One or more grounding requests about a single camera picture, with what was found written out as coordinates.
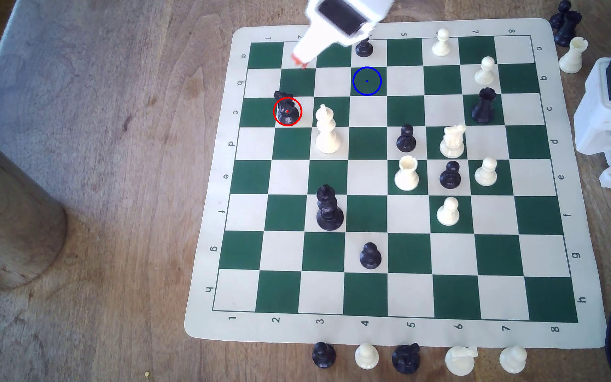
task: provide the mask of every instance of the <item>white chess piece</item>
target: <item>white chess piece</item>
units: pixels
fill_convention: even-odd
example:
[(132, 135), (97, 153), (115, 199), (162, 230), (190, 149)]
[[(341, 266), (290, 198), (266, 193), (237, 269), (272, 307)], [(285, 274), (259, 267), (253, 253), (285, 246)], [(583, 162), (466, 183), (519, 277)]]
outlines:
[(416, 173), (418, 161), (411, 155), (400, 158), (400, 169), (395, 173), (395, 186), (403, 191), (412, 191), (419, 185), (419, 175)]
[(494, 82), (494, 74), (491, 72), (494, 68), (494, 59), (489, 56), (483, 58), (480, 68), (479, 71), (475, 72), (475, 82), (479, 85), (489, 85)]
[(507, 347), (499, 355), (499, 363), (505, 371), (517, 374), (525, 368), (527, 351), (520, 346)]
[(445, 199), (445, 203), (437, 209), (437, 221), (444, 226), (453, 226), (459, 221), (459, 201), (453, 196)]
[(581, 70), (581, 54), (589, 47), (588, 40), (583, 37), (575, 37), (570, 41), (570, 50), (560, 57), (560, 70), (573, 74)]
[(334, 112), (322, 104), (315, 112), (315, 118), (317, 119), (317, 129), (320, 131), (315, 139), (315, 147), (325, 154), (336, 152), (341, 147), (341, 137), (334, 131), (336, 127)]
[(363, 343), (355, 351), (355, 363), (365, 370), (374, 369), (379, 363), (379, 351), (371, 343)]
[(447, 42), (448, 39), (449, 30), (447, 30), (447, 28), (440, 28), (440, 30), (437, 31), (437, 41), (434, 42), (432, 48), (434, 55), (443, 57), (449, 54), (452, 47), (449, 46), (449, 42)]
[(447, 158), (458, 158), (464, 153), (464, 133), (466, 127), (455, 125), (445, 127), (445, 135), (440, 142), (440, 152)]
[(463, 377), (473, 370), (475, 357), (477, 357), (476, 347), (454, 346), (445, 354), (445, 364), (452, 374)]
[(480, 186), (491, 186), (496, 182), (496, 159), (487, 157), (482, 160), (482, 167), (475, 170), (475, 181)]

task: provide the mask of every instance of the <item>blue circle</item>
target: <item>blue circle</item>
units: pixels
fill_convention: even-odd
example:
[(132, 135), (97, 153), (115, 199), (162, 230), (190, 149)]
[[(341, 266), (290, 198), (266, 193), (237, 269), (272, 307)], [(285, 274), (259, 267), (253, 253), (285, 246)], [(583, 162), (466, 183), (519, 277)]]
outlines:
[[(355, 76), (356, 76), (356, 75), (357, 75), (357, 74), (358, 74), (358, 73), (359, 73), (359, 72), (360, 72), (362, 69), (371, 69), (371, 70), (375, 71), (375, 72), (376, 72), (376, 74), (378, 74), (378, 75), (379, 75), (379, 87), (378, 87), (378, 88), (377, 88), (377, 89), (376, 89), (374, 92), (371, 92), (371, 93), (369, 93), (369, 94), (368, 94), (368, 93), (363, 93), (363, 92), (361, 92), (361, 91), (357, 90), (357, 86), (355, 86)], [(374, 95), (374, 94), (378, 93), (378, 91), (380, 91), (380, 90), (381, 90), (381, 84), (382, 84), (382, 83), (383, 83), (383, 79), (381, 78), (381, 74), (379, 73), (379, 71), (378, 71), (378, 70), (374, 69), (374, 68), (373, 68), (373, 67), (371, 67), (371, 66), (362, 66), (360, 69), (357, 69), (357, 71), (355, 71), (355, 74), (353, 74), (353, 75), (352, 75), (352, 87), (353, 87), (353, 88), (355, 89), (355, 91), (356, 91), (356, 92), (358, 92), (360, 95)]]

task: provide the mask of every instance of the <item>red circle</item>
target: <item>red circle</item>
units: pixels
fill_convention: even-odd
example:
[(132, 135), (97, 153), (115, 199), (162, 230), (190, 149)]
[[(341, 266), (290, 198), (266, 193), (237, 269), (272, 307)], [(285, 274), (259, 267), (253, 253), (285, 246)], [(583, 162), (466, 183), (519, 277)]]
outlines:
[[(277, 109), (277, 104), (280, 103), (280, 101), (283, 100), (283, 99), (293, 99), (293, 100), (295, 100), (296, 103), (299, 105), (299, 109), (301, 109), (301, 113), (299, 114), (299, 119), (297, 119), (296, 122), (294, 122), (291, 125), (285, 125), (282, 122), (278, 121), (277, 120), (277, 115), (275, 114), (275, 110)], [(295, 99), (294, 97), (282, 97), (282, 98), (278, 99), (277, 102), (275, 102), (275, 106), (272, 107), (272, 117), (275, 118), (275, 121), (278, 124), (282, 125), (282, 126), (294, 126), (295, 124), (299, 123), (299, 121), (301, 120), (302, 116), (303, 116), (303, 106), (301, 106), (301, 103), (297, 99)]]

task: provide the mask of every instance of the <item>black chess piece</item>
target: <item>black chess piece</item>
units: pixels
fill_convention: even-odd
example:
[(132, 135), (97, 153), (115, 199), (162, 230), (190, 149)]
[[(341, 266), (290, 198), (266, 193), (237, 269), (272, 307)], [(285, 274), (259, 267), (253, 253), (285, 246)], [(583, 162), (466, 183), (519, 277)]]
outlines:
[(403, 374), (412, 374), (421, 363), (419, 344), (400, 345), (392, 352), (392, 365)]
[(401, 152), (411, 152), (416, 147), (416, 138), (414, 138), (414, 127), (404, 125), (400, 130), (400, 136), (395, 143), (398, 150)]
[(361, 40), (355, 46), (355, 53), (360, 57), (369, 57), (374, 53), (374, 46), (369, 43), (369, 37)]
[(334, 347), (328, 343), (318, 342), (312, 350), (312, 361), (315, 362), (318, 368), (326, 369), (334, 364), (336, 360), (336, 351)]
[(548, 22), (551, 23), (551, 28), (562, 28), (563, 24), (565, 23), (565, 15), (570, 11), (571, 7), (572, 3), (570, 3), (570, 0), (560, 1), (560, 4), (558, 5), (558, 13), (554, 14), (548, 19)]
[(471, 117), (473, 117), (475, 122), (490, 123), (494, 118), (492, 102), (496, 99), (496, 92), (492, 88), (484, 88), (478, 95), (480, 101), (471, 111)]
[(367, 243), (360, 252), (360, 263), (367, 269), (376, 269), (381, 265), (381, 252), (376, 244)]
[(336, 192), (325, 184), (317, 189), (317, 212), (315, 220), (321, 229), (333, 231), (344, 223), (344, 212), (338, 207)]
[(570, 46), (570, 41), (576, 37), (576, 26), (581, 22), (581, 13), (577, 11), (569, 11), (565, 14), (565, 23), (555, 32), (553, 40), (556, 45), (567, 48)]
[(442, 187), (452, 190), (461, 184), (459, 174), (459, 162), (448, 161), (445, 170), (440, 174), (440, 184)]

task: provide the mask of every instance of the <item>wooden table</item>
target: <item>wooden table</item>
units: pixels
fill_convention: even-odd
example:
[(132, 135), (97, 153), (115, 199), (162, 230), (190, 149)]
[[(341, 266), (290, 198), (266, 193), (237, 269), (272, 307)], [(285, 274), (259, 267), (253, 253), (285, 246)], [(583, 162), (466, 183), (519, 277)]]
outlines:
[[(568, 113), (610, 56), (611, 1), (576, 0), (590, 41), (563, 74)], [(306, 24), (306, 0), (18, 0), (0, 45), (0, 149), (65, 206), (69, 235), (34, 282), (0, 291), (0, 381), (607, 381), (604, 350), (532, 349), (520, 375), (482, 349), (455, 377), (444, 348), (412, 376), (354, 347), (317, 369), (311, 345), (190, 338), (183, 316), (234, 30)], [(387, 21), (543, 17), (556, 0), (397, 1)], [(611, 190), (577, 154), (606, 310)]]

